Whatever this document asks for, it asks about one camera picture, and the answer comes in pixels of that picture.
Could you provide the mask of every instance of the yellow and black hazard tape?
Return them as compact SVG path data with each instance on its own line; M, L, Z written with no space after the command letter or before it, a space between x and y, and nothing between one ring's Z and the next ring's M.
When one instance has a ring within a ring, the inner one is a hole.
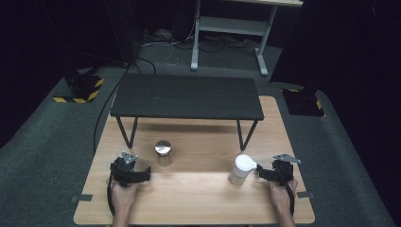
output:
M88 97L70 97L70 96L53 96L53 100L59 103L87 103L87 102L92 102L95 97L97 96L99 89L101 85L103 84L104 79L99 79L93 89L93 92L89 94Z

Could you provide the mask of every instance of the metal canister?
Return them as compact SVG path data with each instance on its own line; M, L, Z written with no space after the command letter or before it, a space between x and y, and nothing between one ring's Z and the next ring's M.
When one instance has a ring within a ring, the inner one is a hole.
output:
M156 143L154 149L156 150L160 166L170 166L172 163L170 142L161 140Z

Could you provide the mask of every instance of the black backdrop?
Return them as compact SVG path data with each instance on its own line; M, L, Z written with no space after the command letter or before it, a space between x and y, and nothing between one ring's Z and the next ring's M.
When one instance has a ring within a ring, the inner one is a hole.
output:
M275 81L304 87L318 81L401 225L396 214L401 204L400 2L306 0L272 75Z

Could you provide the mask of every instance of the white desk leg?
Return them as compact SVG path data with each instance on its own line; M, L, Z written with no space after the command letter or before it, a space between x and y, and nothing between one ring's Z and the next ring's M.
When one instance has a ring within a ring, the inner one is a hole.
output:
M269 74L268 67L266 67L265 60L263 59L263 51L265 50L266 41L268 40L271 26L273 25L274 15L277 11L277 6L273 6L270 11L270 17L268 24L266 25L265 34L263 35L262 41L260 42L260 47L256 48L254 51L256 53L257 62L259 63L260 73L262 76L267 76Z
M198 70L198 55L199 50L199 38L200 38L200 14L201 14L201 0L197 1L197 19L195 21L195 41L192 47L192 61L191 70Z

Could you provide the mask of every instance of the hand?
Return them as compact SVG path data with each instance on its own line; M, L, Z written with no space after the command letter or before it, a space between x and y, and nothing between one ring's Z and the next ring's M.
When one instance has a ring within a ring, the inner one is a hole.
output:
M295 189L297 188L298 181L294 179L288 182L288 185L291 188L292 193L296 195ZM268 186L270 188L271 202L276 210L280 226L295 226L294 219L289 211L290 199L286 188L284 186L278 186L276 183L271 181L268 181Z
M131 184L129 187L122 187L119 182L112 180L112 202L114 206L113 227L128 226L130 210L139 183Z

